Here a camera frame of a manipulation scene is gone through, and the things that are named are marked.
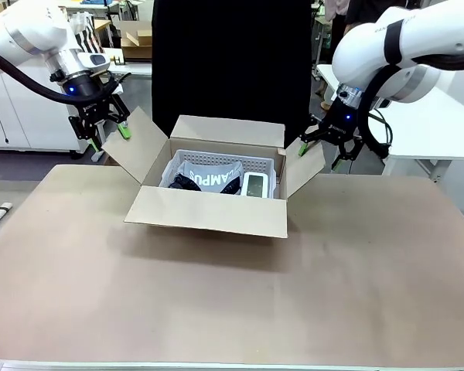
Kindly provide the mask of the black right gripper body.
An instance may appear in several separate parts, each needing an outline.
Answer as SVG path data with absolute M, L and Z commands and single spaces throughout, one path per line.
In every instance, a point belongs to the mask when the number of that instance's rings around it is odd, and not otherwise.
M 320 123 L 322 140 L 332 145 L 341 145 L 353 139 L 357 128 L 357 109 L 334 100 Z

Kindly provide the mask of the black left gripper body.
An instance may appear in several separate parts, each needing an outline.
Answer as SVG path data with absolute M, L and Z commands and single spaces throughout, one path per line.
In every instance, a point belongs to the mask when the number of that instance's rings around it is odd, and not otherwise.
M 77 113 L 69 116 L 71 124 L 97 124 L 99 121 L 120 123 L 120 80 L 108 73 L 103 82 L 99 75 L 80 74 L 63 84 L 73 99 L 69 105 Z

